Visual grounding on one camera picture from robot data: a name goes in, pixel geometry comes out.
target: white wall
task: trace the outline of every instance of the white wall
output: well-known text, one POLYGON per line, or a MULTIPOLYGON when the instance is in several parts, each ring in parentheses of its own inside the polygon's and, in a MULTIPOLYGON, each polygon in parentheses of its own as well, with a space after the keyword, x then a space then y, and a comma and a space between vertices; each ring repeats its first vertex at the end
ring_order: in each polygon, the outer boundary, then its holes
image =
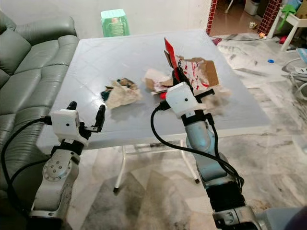
POLYGON ((100 12, 124 9, 131 34, 203 28, 212 0, 0 0, 17 24, 54 16, 75 20, 80 38, 102 37, 100 12))

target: tiled floor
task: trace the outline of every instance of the tiled floor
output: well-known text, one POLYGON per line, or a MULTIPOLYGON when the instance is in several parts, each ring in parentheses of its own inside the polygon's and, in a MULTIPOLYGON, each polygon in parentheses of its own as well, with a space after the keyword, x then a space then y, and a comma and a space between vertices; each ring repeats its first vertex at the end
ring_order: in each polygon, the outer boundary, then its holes
MULTIPOLYGON (((247 204, 256 213, 269 207, 306 205, 307 103, 293 97, 288 73, 282 71, 297 53, 279 52, 274 39, 223 40, 218 49, 271 119, 261 135, 219 141, 220 151, 246 181, 243 194, 247 204)), ((187 157, 196 170, 192 155, 187 157)), ((215 229, 206 192, 194 183, 179 153, 128 155, 120 192, 114 195, 120 163, 121 148, 117 147, 81 155, 68 214, 74 230, 215 229)))
POLYGON ((260 21, 244 11, 244 5, 234 1, 228 13, 225 13, 229 0, 218 0, 210 35, 230 35, 241 33, 256 33, 249 28, 249 22, 260 21))

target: leather sofa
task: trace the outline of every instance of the leather sofa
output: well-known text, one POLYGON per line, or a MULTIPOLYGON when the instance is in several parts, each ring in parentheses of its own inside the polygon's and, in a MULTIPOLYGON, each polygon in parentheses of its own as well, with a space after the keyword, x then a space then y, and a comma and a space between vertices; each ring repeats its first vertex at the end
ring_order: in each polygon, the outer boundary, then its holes
MULTIPOLYGON (((0 11, 0 151, 22 125, 48 115, 70 65, 79 39, 71 17, 16 25, 0 11)), ((22 166, 46 159, 36 146, 43 125, 34 124, 8 146, 10 176, 22 166)), ((42 166, 26 169, 14 181, 19 199, 31 208, 42 180, 42 166)), ((25 220, 7 199, 0 174, 0 229, 24 229, 25 220)))

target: white table leg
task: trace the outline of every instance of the white table leg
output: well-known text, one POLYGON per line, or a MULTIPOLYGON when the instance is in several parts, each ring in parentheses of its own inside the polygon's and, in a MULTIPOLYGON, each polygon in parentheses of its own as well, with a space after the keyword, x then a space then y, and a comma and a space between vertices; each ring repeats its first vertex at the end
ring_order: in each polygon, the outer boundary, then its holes
POLYGON ((275 32, 275 29, 276 29, 276 27, 277 27, 277 24, 278 24, 278 22, 279 22, 279 19, 280 19, 280 16, 281 16, 282 14, 281 14, 281 10, 279 10, 279 12, 278 12, 278 14, 277 14, 277 16, 276 16, 276 18, 275 18, 275 21, 274 21, 274 23, 273 23, 273 25, 272 25, 272 27, 271 27, 271 29, 270 29, 270 32, 269 32, 269 34, 268 34, 268 38, 272 38, 273 37, 273 35, 274 35, 274 32, 275 32))
POLYGON ((116 180, 116 183, 115 183, 115 186, 114 186, 114 189, 113 189, 114 193, 116 193, 118 191, 119 184, 120 184, 120 181, 121 181, 121 177, 123 176, 125 165, 126 165, 126 149, 125 149, 125 146, 122 146, 121 149, 122 149, 122 154, 123 154, 123 160, 121 162, 121 168, 120 168, 120 171, 119 171, 119 175, 117 177, 117 180, 116 180))
MULTIPOLYGON (((180 141, 180 146, 183 147, 183 140, 180 141)), ((191 174, 192 174, 192 177, 193 179, 195 180, 195 182, 198 184, 200 181, 199 179, 197 178, 197 175, 196 173, 194 172, 192 166, 190 165, 190 163, 188 162, 188 159, 186 157, 186 154, 184 151, 181 150, 181 156, 186 164, 186 166, 188 167, 188 169, 190 170, 191 174)))
POLYGON ((234 2, 234 0, 231 0, 231 2, 228 5, 228 8, 225 10, 225 13, 228 13, 228 11, 229 11, 229 9, 230 9, 230 7, 231 7, 233 2, 234 2))
POLYGON ((285 42, 284 42, 284 44, 283 44, 283 46, 281 48, 281 51, 286 51, 287 50, 287 48, 290 45, 290 42, 292 41, 292 38, 293 38, 293 36, 294 36, 294 34, 295 34, 296 30, 297 30, 297 25, 298 24, 293 26, 291 32, 289 33, 287 39, 285 40, 285 42))

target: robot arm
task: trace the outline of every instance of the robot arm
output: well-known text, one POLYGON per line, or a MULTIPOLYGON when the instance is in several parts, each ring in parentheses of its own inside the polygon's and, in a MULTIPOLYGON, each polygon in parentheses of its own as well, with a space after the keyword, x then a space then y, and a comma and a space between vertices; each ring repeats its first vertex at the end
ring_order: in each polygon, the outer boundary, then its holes
POLYGON ((60 146, 54 146, 51 158, 43 168, 43 180, 32 205, 27 229, 61 229, 71 200, 72 187, 79 174, 80 154, 88 146, 92 132, 100 132, 105 119, 105 106, 101 105, 96 123, 85 127, 79 121, 76 103, 67 109, 50 114, 50 123, 58 136, 60 146))
MULTIPOLYGON (((193 95, 190 87, 185 82, 171 87, 167 91, 166 101, 183 121, 187 146, 216 156, 215 136, 206 123, 208 120, 209 124, 212 124, 212 116, 203 113, 204 106, 198 103, 199 98, 193 95)), ((193 155, 215 211, 213 219, 216 227, 223 230, 261 230, 251 207, 245 205, 237 179, 228 174, 219 162, 199 154, 193 155)), ((218 156, 226 161, 224 155, 218 156)))

